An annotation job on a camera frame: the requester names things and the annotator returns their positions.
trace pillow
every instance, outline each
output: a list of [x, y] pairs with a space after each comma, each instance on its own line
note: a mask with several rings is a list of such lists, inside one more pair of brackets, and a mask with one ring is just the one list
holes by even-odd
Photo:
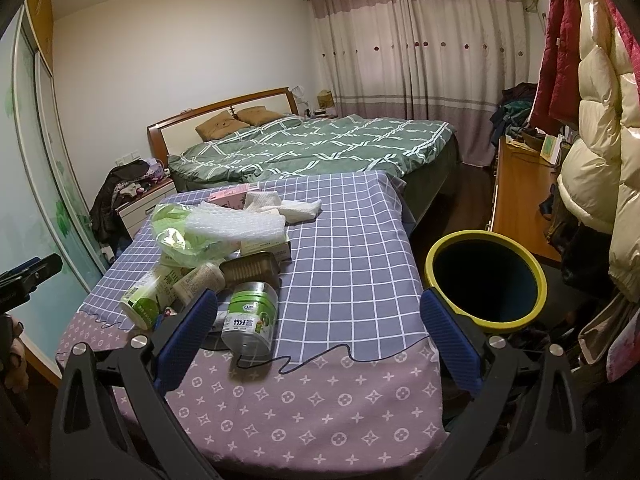
[[200, 138], [206, 142], [207, 140], [220, 140], [240, 128], [249, 126], [250, 124], [235, 120], [228, 110], [224, 110], [202, 124], [198, 124], [196, 131]]
[[245, 123], [249, 123], [251, 126], [262, 126], [276, 119], [281, 119], [284, 115], [267, 110], [264, 106], [252, 106], [238, 110], [236, 117]]

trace trash can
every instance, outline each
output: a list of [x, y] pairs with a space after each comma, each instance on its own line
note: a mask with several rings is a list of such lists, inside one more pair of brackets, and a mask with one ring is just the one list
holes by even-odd
[[430, 286], [485, 332], [515, 332], [546, 301], [546, 278], [519, 243], [489, 231], [458, 231], [438, 240], [425, 262]]

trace screw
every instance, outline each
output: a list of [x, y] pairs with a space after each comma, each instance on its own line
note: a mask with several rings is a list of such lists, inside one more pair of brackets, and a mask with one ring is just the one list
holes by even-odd
[[137, 335], [131, 340], [131, 346], [133, 346], [133, 348], [142, 348], [146, 346], [148, 342], [149, 339], [146, 338], [146, 335]]
[[491, 345], [494, 348], [504, 348], [505, 346], [507, 346], [507, 342], [504, 340], [502, 336], [492, 335], [489, 338], [489, 345]]
[[562, 349], [562, 347], [555, 343], [553, 345], [549, 345], [549, 351], [556, 357], [560, 357], [564, 354], [564, 350]]
[[82, 355], [86, 352], [86, 345], [84, 343], [78, 343], [77, 345], [74, 345], [71, 351], [74, 355]]

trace transparent plastic bag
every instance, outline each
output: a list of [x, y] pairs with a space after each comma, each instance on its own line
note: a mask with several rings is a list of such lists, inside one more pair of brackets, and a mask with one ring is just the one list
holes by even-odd
[[156, 243], [178, 266], [194, 269], [204, 262], [218, 265], [239, 249], [238, 243], [185, 233], [184, 223], [191, 212], [193, 207], [184, 204], [161, 204], [151, 215]]

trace pink box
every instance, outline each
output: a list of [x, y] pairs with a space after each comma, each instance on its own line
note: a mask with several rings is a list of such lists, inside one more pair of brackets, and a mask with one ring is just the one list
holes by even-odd
[[223, 189], [222, 191], [215, 191], [209, 195], [207, 202], [216, 204], [222, 207], [228, 207], [229, 209], [244, 209], [244, 199], [247, 191], [258, 191], [259, 186], [257, 182], [251, 182], [250, 184], [239, 184], [229, 189]]

